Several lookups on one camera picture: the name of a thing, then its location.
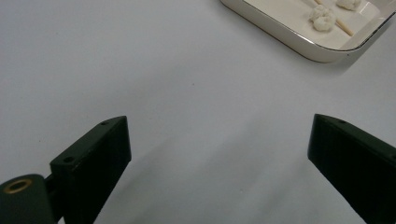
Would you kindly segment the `white cauliflower floret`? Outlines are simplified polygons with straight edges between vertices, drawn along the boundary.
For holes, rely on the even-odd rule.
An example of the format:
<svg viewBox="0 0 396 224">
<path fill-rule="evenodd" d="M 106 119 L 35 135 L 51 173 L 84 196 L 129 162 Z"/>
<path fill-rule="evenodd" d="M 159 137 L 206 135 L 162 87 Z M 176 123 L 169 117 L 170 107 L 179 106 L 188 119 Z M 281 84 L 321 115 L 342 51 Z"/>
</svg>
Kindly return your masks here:
<svg viewBox="0 0 396 224">
<path fill-rule="evenodd" d="M 347 10 L 355 11 L 361 4 L 361 0 L 336 0 L 336 5 Z"/>
<path fill-rule="evenodd" d="M 311 10 L 309 20 L 317 31 L 328 32 L 334 27 L 336 16 L 331 9 L 317 5 Z"/>
</svg>

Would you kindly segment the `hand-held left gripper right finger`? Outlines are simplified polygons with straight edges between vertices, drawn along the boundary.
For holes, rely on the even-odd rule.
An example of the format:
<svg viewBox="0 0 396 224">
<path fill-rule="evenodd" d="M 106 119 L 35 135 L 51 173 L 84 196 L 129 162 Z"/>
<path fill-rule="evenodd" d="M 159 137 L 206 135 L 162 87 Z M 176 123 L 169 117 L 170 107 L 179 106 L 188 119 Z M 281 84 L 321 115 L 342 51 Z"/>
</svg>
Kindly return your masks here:
<svg viewBox="0 0 396 224">
<path fill-rule="evenodd" d="M 307 156 L 367 224 L 396 224 L 396 147 L 316 114 Z"/>
</svg>

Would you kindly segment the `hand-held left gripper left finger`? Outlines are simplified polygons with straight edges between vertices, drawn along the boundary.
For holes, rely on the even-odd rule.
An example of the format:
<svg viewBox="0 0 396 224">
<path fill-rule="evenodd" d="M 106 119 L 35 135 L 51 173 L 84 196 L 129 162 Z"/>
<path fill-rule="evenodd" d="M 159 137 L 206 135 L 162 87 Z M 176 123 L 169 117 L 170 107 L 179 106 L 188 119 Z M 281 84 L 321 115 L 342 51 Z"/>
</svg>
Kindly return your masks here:
<svg viewBox="0 0 396 224">
<path fill-rule="evenodd" d="M 100 122 L 49 164 L 68 224 L 93 224 L 132 159 L 125 116 Z"/>
</svg>

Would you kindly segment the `white metal tray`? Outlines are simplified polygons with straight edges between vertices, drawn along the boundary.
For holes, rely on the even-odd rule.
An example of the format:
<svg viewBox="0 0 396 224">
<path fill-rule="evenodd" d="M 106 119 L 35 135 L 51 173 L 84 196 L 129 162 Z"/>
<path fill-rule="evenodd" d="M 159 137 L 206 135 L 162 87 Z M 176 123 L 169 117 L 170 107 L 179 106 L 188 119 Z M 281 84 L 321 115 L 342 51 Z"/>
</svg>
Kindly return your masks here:
<svg viewBox="0 0 396 224">
<path fill-rule="evenodd" d="M 314 0 L 220 0 L 242 18 L 305 58 L 332 63 L 353 55 L 373 42 L 396 15 L 396 0 L 361 0 L 357 10 L 321 0 L 353 32 L 347 35 L 337 25 L 328 32 L 317 31 L 309 20 Z"/>
</svg>

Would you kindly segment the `wooden skewer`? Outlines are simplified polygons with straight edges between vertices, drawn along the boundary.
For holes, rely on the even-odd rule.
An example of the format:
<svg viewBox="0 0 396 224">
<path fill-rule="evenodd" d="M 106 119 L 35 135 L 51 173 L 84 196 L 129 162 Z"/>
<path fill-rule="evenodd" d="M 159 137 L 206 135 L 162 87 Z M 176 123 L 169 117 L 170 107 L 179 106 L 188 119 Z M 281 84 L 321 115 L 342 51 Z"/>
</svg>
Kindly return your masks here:
<svg viewBox="0 0 396 224">
<path fill-rule="evenodd" d="M 326 5 L 324 5 L 322 2 L 321 2 L 321 0 L 314 0 L 318 5 L 322 5 L 322 6 L 325 6 L 326 7 Z M 335 19 L 335 24 L 341 29 L 341 30 L 343 30 L 347 35 L 349 35 L 349 36 L 353 36 L 354 35 L 354 32 L 350 29 L 350 28 L 348 28 L 347 27 L 347 25 L 344 23 L 344 22 L 342 22 L 340 19 L 338 19 L 338 18 L 336 18 Z"/>
</svg>

